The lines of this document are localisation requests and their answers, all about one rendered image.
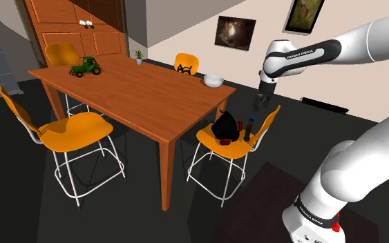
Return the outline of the brown wooden double door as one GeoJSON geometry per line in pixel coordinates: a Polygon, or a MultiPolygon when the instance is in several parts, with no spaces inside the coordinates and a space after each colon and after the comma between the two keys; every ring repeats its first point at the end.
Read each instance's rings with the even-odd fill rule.
{"type": "Polygon", "coordinates": [[[45,65],[45,48],[71,43],[80,57],[125,54],[121,0],[23,0],[45,65]]]}

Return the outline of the white bowl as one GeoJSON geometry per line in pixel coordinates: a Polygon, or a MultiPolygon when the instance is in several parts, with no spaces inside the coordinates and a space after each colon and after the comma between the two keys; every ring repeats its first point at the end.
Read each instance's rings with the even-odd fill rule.
{"type": "Polygon", "coordinates": [[[205,75],[203,80],[205,85],[210,88],[218,88],[224,82],[224,79],[217,75],[205,75]]]}

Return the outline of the dark robot stand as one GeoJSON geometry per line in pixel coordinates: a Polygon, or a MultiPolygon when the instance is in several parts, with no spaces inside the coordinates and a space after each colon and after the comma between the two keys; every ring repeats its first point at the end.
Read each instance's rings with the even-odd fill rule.
{"type": "Polygon", "coordinates": [[[211,243],[293,243],[282,212],[293,204],[319,163],[292,175],[269,162],[250,162],[243,192],[226,206],[215,225],[211,243]]]}

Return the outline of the green toy tractor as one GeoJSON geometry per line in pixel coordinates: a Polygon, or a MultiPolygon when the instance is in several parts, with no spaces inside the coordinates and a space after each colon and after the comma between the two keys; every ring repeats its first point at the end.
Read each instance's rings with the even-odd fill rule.
{"type": "Polygon", "coordinates": [[[94,75],[101,73],[101,68],[94,57],[83,57],[82,65],[72,66],[69,74],[81,78],[84,73],[91,72],[94,75]]]}

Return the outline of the black rounded object red parts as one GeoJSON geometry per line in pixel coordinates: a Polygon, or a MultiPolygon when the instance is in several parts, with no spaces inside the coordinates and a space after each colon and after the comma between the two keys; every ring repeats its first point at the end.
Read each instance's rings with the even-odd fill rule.
{"type": "Polygon", "coordinates": [[[228,111],[220,110],[220,113],[221,116],[212,122],[211,130],[219,144],[227,146],[238,140],[243,123],[236,121],[228,111]]]}

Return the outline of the brown bottle blue cap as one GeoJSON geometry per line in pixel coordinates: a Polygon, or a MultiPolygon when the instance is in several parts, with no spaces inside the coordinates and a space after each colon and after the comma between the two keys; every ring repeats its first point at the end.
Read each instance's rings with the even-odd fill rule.
{"type": "Polygon", "coordinates": [[[252,126],[254,125],[254,121],[255,121],[255,117],[251,116],[249,118],[248,125],[245,129],[245,135],[243,138],[245,142],[248,142],[250,140],[250,135],[251,135],[251,131],[252,131],[252,126]]]}

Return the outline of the dark brown wall picture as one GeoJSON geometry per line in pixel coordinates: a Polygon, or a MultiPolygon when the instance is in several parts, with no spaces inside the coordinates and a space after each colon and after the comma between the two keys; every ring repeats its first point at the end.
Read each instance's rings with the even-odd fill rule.
{"type": "Polygon", "coordinates": [[[248,51],[255,25],[255,19],[219,16],[214,44],[248,51]]]}

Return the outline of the orange chair white metal legs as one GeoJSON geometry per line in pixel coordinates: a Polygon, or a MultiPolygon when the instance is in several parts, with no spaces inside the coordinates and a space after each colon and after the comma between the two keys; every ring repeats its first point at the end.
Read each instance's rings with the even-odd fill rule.
{"type": "Polygon", "coordinates": [[[195,75],[197,73],[197,70],[198,70],[199,60],[194,55],[190,55],[187,53],[178,53],[176,55],[175,63],[174,63],[174,69],[176,71],[177,71],[179,64],[182,64],[182,67],[192,66],[191,75],[195,75]]]}
{"type": "Polygon", "coordinates": [[[278,105],[277,109],[267,116],[260,130],[255,135],[249,136],[248,142],[245,142],[243,137],[239,137],[238,140],[236,140],[235,142],[231,142],[229,145],[220,145],[218,139],[216,139],[213,135],[211,124],[199,130],[196,134],[196,137],[198,139],[198,145],[196,147],[192,163],[187,169],[187,181],[192,179],[195,183],[204,188],[210,195],[215,197],[217,200],[220,200],[221,206],[223,206],[224,202],[226,200],[229,200],[234,195],[239,186],[245,180],[245,167],[247,163],[248,154],[255,152],[260,146],[262,138],[268,131],[280,109],[281,105],[278,105]],[[211,159],[213,156],[216,156],[222,161],[227,162],[229,164],[229,170],[227,174],[227,180],[223,196],[215,195],[192,175],[192,170],[194,166],[201,162],[202,159],[206,156],[209,156],[209,159],[211,159]],[[227,188],[229,185],[229,178],[234,168],[241,171],[240,180],[235,189],[228,195],[227,188]]]}
{"type": "Polygon", "coordinates": [[[0,87],[0,93],[7,103],[10,110],[14,113],[17,119],[23,124],[28,131],[30,137],[36,144],[42,144],[53,152],[54,160],[57,162],[57,153],[63,153],[65,162],[62,164],[57,163],[54,176],[60,186],[63,186],[61,167],[65,166],[68,172],[70,184],[73,189],[73,193],[70,194],[66,188],[63,189],[65,194],[74,199],[76,204],[79,206],[79,199],[92,193],[99,187],[103,186],[118,175],[124,176],[124,164],[118,157],[117,150],[115,147],[112,149],[105,148],[101,145],[101,139],[109,138],[110,133],[113,131],[113,126],[105,121],[105,119],[93,112],[78,113],[65,119],[60,119],[41,127],[36,127],[32,124],[32,120],[29,114],[23,107],[17,104],[7,93],[4,87],[0,87]],[[85,155],[80,155],[72,159],[68,158],[68,153],[76,150],[80,150],[91,144],[98,143],[99,148],[97,152],[104,154],[108,152],[109,155],[113,156],[120,168],[118,172],[104,180],[94,188],[86,191],[84,194],[78,194],[75,187],[73,174],[70,168],[70,164],[77,159],[83,158],[85,155]]]}
{"type": "Polygon", "coordinates": [[[80,57],[71,43],[53,43],[45,47],[45,53],[49,61],[54,66],[80,66],[80,57]]]}

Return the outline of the brown wooden dining table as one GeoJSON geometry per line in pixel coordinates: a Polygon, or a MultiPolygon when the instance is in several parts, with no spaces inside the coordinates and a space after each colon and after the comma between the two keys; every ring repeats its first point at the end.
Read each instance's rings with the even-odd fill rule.
{"type": "Polygon", "coordinates": [[[163,211],[170,206],[175,142],[210,112],[224,110],[235,88],[210,88],[198,77],[124,55],[97,57],[99,75],[77,78],[67,66],[31,70],[41,80],[58,119],[66,114],[59,93],[89,105],[160,145],[163,211]]]}

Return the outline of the long black floor bar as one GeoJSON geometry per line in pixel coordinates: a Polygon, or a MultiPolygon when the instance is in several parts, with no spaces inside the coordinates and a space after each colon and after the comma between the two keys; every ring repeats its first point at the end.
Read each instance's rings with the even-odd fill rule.
{"type": "Polygon", "coordinates": [[[317,101],[317,100],[310,99],[307,97],[302,97],[300,99],[300,101],[304,104],[307,104],[310,106],[315,106],[317,108],[322,108],[324,110],[332,111],[332,112],[339,113],[339,114],[347,114],[349,111],[347,108],[343,108],[343,107],[336,106],[333,104],[327,104],[325,102],[317,101]]]}

